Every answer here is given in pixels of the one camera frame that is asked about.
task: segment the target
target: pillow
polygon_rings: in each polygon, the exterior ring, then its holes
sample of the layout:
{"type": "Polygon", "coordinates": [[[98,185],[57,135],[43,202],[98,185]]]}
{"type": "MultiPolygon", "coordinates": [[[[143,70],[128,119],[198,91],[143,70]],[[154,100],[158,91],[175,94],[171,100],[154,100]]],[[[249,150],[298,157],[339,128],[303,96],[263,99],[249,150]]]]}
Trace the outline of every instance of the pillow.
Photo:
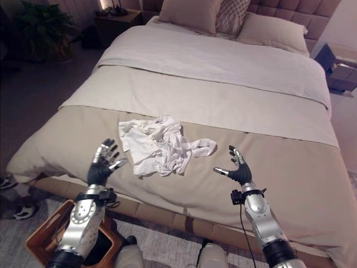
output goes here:
{"type": "Polygon", "coordinates": [[[223,0],[217,15],[216,31],[237,37],[250,0],[223,0]]]}
{"type": "Polygon", "coordinates": [[[159,20],[216,33],[216,17],[222,0],[164,0],[159,20]]]}
{"type": "Polygon", "coordinates": [[[306,33],[304,25],[247,12],[235,40],[250,45],[273,46],[309,57],[303,36],[306,33]]]}

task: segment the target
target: sneaker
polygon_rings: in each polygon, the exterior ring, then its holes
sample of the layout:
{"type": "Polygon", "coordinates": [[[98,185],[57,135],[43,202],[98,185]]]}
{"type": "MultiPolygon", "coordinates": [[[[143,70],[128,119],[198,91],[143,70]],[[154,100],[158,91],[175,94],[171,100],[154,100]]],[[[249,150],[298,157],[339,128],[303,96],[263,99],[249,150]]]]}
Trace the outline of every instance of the sneaker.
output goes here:
{"type": "Polygon", "coordinates": [[[11,175],[7,175],[6,177],[1,177],[0,190],[6,190],[13,188],[17,185],[17,182],[13,179],[11,175]]]}
{"type": "Polygon", "coordinates": [[[12,216],[16,220],[31,218],[38,210],[37,205],[23,205],[18,207],[15,214],[12,216]]]}

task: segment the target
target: tufted headboard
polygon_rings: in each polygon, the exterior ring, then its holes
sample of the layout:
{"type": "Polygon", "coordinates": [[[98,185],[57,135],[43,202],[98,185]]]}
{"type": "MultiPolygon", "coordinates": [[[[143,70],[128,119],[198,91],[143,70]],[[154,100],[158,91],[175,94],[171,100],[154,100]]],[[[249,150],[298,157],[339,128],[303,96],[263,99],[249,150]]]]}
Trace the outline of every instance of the tufted headboard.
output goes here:
{"type": "MultiPolygon", "coordinates": [[[[251,0],[248,11],[304,25],[311,52],[341,0],[251,0]]],[[[142,0],[144,22],[159,14],[163,0],[142,0]]]]}

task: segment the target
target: black strap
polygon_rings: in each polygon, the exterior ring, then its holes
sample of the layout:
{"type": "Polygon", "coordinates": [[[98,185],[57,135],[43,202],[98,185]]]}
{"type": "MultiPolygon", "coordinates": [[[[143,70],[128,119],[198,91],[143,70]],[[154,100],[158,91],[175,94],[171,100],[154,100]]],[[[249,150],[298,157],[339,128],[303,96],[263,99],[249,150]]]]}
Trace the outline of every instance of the black strap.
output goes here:
{"type": "Polygon", "coordinates": [[[250,190],[250,191],[246,191],[244,193],[238,191],[238,190],[233,190],[232,193],[230,194],[230,198],[232,200],[232,203],[234,205],[244,205],[245,199],[247,198],[247,196],[252,195],[252,194],[261,194],[264,197],[264,192],[267,190],[267,188],[263,189],[263,190],[250,190]]]}

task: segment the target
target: curtain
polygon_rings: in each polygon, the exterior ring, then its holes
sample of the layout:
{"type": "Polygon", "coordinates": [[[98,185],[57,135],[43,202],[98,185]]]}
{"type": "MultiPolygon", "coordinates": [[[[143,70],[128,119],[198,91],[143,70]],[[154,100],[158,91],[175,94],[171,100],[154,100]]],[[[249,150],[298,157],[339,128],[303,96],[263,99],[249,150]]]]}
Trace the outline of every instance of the curtain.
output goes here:
{"type": "Polygon", "coordinates": [[[78,30],[94,24],[94,11],[101,10],[100,0],[48,0],[49,4],[59,4],[62,12],[72,16],[78,30]]]}

